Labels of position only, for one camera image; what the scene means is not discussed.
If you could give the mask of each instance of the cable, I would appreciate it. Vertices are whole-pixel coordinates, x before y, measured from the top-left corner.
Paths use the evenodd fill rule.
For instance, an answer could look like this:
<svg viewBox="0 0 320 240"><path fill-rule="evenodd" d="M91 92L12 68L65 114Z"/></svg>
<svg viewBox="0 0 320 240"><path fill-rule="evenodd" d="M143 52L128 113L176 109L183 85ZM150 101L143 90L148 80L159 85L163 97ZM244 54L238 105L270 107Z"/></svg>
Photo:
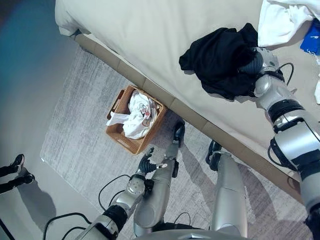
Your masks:
<svg viewBox="0 0 320 240"><path fill-rule="evenodd" d="M130 176L127 175L127 174L120 175L120 176L114 178L113 180L111 180L110 182L108 182L106 185L104 185L104 187L100 190L99 195L98 195L98 201L99 201L100 207L101 207L104 211L105 211L106 209L105 209L105 207L102 205L101 200L100 200L102 191L103 191L109 184L111 184L113 181L115 181L115 180L117 180L117 179L119 179L119 178L121 178L121 177L124 177L124 176L130 178Z"/></svg>
<svg viewBox="0 0 320 240"><path fill-rule="evenodd" d="M57 220L57 219L62 219L62 218L69 217L69 216L74 216L74 215L78 215L78 216L82 217L88 224L92 224L92 222L90 222L90 221L88 220L88 218L87 218L85 215L83 215L82 213L80 213L80 212L71 212L71 213L67 213L67 214L61 215L61 216L55 216L55 217L51 218L51 219L45 224L42 240L46 240L48 226L49 226L49 224L50 224L51 222L53 222L54 220Z"/></svg>
<svg viewBox="0 0 320 240"><path fill-rule="evenodd" d="M270 154L270 150L271 150L271 145L268 147L268 157L271 160L271 162L273 162L275 165L278 165L280 167L285 167L281 163L278 163L278 162L276 162L275 160L272 159L271 154Z"/></svg>
<svg viewBox="0 0 320 240"><path fill-rule="evenodd" d="M120 194L120 193L123 193L125 190L121 190L121 191L118 191L115 195L113 195L113 197L111 198L111 201L109 202L109 205L108 207L111 205L112 201L115 199L115 197Z"/></svg>
<svg viewBox="0 0 320 240"><path fill-rule="evenodd" d="M177 220L180 218L180 216L182 214L187 214L189 216L189 224L188 225L190 226L191 225L191 217L190 217L190 214L188 212L186 212L186 211L180 213L180 215L174 220L173 224L176 224Z"/></svg>
<svg viewBox="0 0 320 240"><path fill-rule="evenodd" d="M61 240L65 240L66 237L67 237L67 235L68 235L70 232L72 232L73 230L76 230L76 229L85 230L86 228L85 228L85 227L82 227L82 226L75 226L75 227L71 228L69 231L67 231Z"/></svg>
<svg viewBox="0 0 320 240"><path fill-rule="evenodd" d="M286 82L286 85L288 86L289 83L290 83L290 81L291 81L292 75L294 74L294 71L295 71L295 66L294 66L294 64L293 64L292 62L287 62L287 63L281 65L281 66L276 70L276 72L278 72L280 69L282 69L282 68L283 68L284 66L286 66L286 65L290 65L291 68L292 68L292 69L291 69L290 76L289 76L289 79L288 79L288 81Z"/></svg>

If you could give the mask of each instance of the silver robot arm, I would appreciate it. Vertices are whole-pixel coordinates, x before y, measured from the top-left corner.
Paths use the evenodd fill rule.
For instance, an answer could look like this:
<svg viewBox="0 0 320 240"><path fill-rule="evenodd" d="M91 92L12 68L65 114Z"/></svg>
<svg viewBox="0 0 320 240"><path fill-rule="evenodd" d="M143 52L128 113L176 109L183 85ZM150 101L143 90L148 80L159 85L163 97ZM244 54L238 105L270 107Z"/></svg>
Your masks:
<svg viewBox="0 0 320 240"><path fill-rule="evenodd" d="M143 156L138 169L131 176L124 192L76 240L115 240L118 237L119 232L133 214L143 195L153 188L153 181L146 179L146 174L166 167L165 164L149 163L148 158L152 152L153 148Z"/></svg>
<svg viewBox="0 0 320 240"><path fill-rule="evenodd" d="M301 177L301 197L309 214L306 224L319 238L320 231L320 124L288 90L277 57L259 51L263 65L255 83L257 107L263 108L272 122L274 138L270 149L282 166L297 171Z"/></svg>

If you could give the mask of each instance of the blue object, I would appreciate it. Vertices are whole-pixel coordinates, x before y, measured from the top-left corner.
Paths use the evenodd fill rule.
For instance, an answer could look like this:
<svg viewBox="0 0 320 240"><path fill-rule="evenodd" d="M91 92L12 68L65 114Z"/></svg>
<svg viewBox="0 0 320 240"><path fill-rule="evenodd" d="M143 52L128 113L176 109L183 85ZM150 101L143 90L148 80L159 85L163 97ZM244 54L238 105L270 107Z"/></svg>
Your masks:
<svg viewBox="0 0 320 240"><path fill-rule="evenodd" d="M300 46L306 53L320 55L320 22L314 19Z"/></svg>

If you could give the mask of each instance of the brown basket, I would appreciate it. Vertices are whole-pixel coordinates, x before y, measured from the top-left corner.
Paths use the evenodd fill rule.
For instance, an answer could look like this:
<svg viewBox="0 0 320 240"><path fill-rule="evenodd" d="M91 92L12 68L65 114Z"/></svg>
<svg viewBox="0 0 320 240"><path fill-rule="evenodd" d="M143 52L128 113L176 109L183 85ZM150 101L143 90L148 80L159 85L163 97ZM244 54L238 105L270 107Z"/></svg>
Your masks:
<svg viewBox="0 0 320 240"><path fill-rule="evenodd" d="M106 117L108 120L110 120L111 118L111 112L118 113L118 114L130 114L128 103L130 102L130 98L134 90L137 90L140 93L146 95L148 98L151 98L159 106L157 110L157 117L151 129L149 130L149 132L140 139L127 138L125 137L123 124L119 124L119 123L108 126L105 132L118 144L121 144L129 152L136 155L141 153L144 149L146 149L149 142L155 136L157 130L160 128L161 123L164 119L165 113L167 111L167 107L164 106L161 102L159 102L154 97L147 94L145 91L135 86L129 85L126 89L122 89L118 94L118 97L115 99L113 106Z"/></svg>

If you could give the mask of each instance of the gray rug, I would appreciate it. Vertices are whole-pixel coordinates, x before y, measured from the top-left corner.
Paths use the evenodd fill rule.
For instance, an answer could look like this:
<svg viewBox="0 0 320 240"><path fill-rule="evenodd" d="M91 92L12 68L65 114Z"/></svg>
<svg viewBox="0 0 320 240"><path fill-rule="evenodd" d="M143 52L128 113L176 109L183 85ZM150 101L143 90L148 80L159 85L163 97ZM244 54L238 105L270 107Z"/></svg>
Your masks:
<svg viewBox="0 0 320 240"><path fill-rule="evenodd" d="M133 174L143 155L131 155L105 133L108 109L118 92L129 84L79 47L41 150L42 159L101 212L99 190L121 174ZM155 147L154 162L162 159L179 119L172 111L167 112L161 129L150 143ZM194 227L208 229L217 182L217 174L205 163L210 141L186 124L184 144L178 154L179 173L172 180L165 221L173 222L180 213L189 212ZM247 193L248 236L308 239L311 234L303 224L305 208L252 168L238 159L237 162ZM106 189L102 194L105 206L116 192L124 189L127 181L119 179ZM134 237L132 218L119 239ZM188 224L188 219L183 215L179 222Z"/></svg>

